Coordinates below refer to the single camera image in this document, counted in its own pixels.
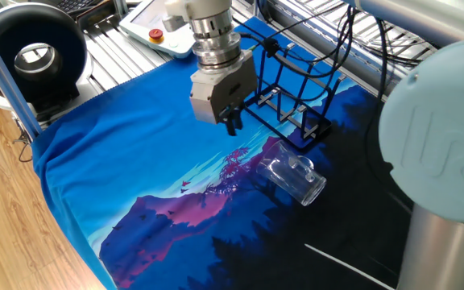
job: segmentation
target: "ur logo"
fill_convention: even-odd
[[[416,106],[406,132],[403,168],[464,191],[464,123]]]

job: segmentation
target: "metal grid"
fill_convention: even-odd
[[[91,82],[102,93],[170,61],[172,57],[155,51],[128,36],[118,20],[111,17],[85,33],[87,50],[93,58]]]
[[[336,29],[343,15],[346,13],[348,4],[341,0],[289,0],[295,5],[301,6],[311,15],[320,13],[336,5],[341,5],[334,11],[325,13],[318,18]],[[409,58],[412,60],[424,60],[437,51],[430,43],[403,28],[391,23],[387,24],[387,37],[392,54],[398,57]],[[380,50],[380,33],[375,19],[368,13],[361,12],[356,16],[354,22],[354,38],[358,44],[364,47]]]

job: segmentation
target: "metal rack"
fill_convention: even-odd
[[[290,43],[286,49],[284,49],[284,57],[288,56],[290,49],[294,47],[294,43]],[[280,85],[280,77],[284,70],[284,66],[280,64],[277,75],[275,77],[275,81],[272,83],[267,82],[264,80],[264,67],[267,59],[267,51],[263,50],[261,63],[260,63],[260,71],[258,75],[259,84],[257,91],[255,92],[255,96],[247,99],[245,101],[245,108],[249,114],[254,116],[257,120],[259,120],[264,126],[268,127],[274,133],[276,133],[281,139],[286,141],[287,143],[291,144],[295,149],[298,151],[305,151],[309,149],[316,141],[322,139],[326,134],[328,134],[332,122],[327,119],[325,116],[327,111],[329,110],[330,103],[334,99],[336,94],[336,90],[341,82],[346,78],[342,74],[337,78],[334,82],[333,86],[330,87],[329,84],[325,84],[317,78],[311,77],[304,77],[302,81],[302,85],[300,86],[298,93],[294,94],[287,89],[285,89],[282,85]],[[307,67],[307,73],[310,73],[313,68],[317,64],[309,63]],[[295,69],[298,69],[302,73],[305,71],[301,68],[298,68],[294,65]],[[326,95],[325,104],[323,105],[323,109],[321,112],[315,110],[312,106],[309,106],[303,97],[303,93],[305,91],[306,85],[309,81],[319,85],[323,88]],[[283,110],[282,108],[282,101],[283,98],[290,98],[294,101],[294,105],[289,110]],[[257,114],[255,110],[252,109],[253,106],[263,107],[268,106],[276,113],[276,121],[278,123],[290,123],[292,124],[296,131],[299,132],[298,140],[291,139],[287,135],[283,134],[277,127],[270,124],[268,120],[262,117],[260,114]],[[301,116],[301,122],[299,122],[296,116]],[[317,120],[315,125],[309,125],[309,119],[314,118]]]

